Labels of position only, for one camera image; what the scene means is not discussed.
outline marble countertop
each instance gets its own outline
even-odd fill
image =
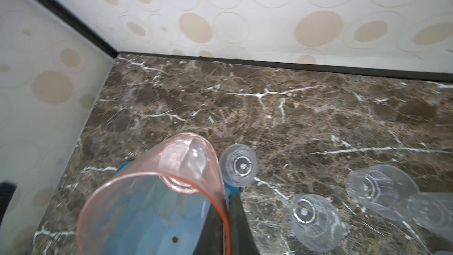
[[[76,220],[91,193],[122,162],[188,131],[218,155],[234,143],[255,151],[258,175],[241,199],[262,255],[314,254],[289,225],[300,193],[339,210],[345,235],[330,254],[453,251],[414,223],[357,205],[343,184],[351,170],[385,163],[422,191],[453,192],[451,85],[121,55],[35,234],[35,254],[77,254]]]

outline transparent pink plastic cup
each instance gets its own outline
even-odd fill
[[[183,237],[190,238],[186,244],[193,246],[195,238],[190,231],[201,231],[204,219],[199,215],[206,213],[199,211],[206,208],[200,206],[205,198],[222,218],[224,254],[229,255],[227,203],[214,148],[195,133],[177,134],[138,156],[91,195],[77,222],[79,253],[111,254],[111,250],[119,253],[123,248],[128,254],[148,254],[156,246],[160,247],[156,254],[189,252],[182,247],[177,252],[174,248],[162,251],[166,239],[159,229],[184,229]]]

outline wall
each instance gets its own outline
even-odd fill
[[[112,59],[32,0],[0,0],[0,182],[17,189],[0,254],[23,254]]]
[[[453,72],[453,0],[59,0],[121,51]]]

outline wallpaper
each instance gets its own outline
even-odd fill
[[[24,254],[112,59],[32,0],[0,0],[0,254]]]
[[[59,0],[119,51],[453,72],[453,0]]]

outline clear plastic cup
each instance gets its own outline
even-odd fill
[[[300,194],[292,200],[291,228],[297,239],[315,252],[328,252],[340,244],[343,227],[337,209],[322,196]]]
[[[407,201],[420,193],[415,181],[397,167],[382,164],[352,171],[346,192],[368,209],[393,221],[410,221]]]
[[[251,184],[258,172],[258,161],[253,150],[242,144],[226,148],[220,157],[223,180],[233,187]]]
[[[412,195],[407,208],[416,224],[453,242],[453,193]]]
[[[214,148],[200,135],[177,134],[94,191],[77,222],[79,254],[191,254],[210,204],[222,218],[229,255],[227,203]]]

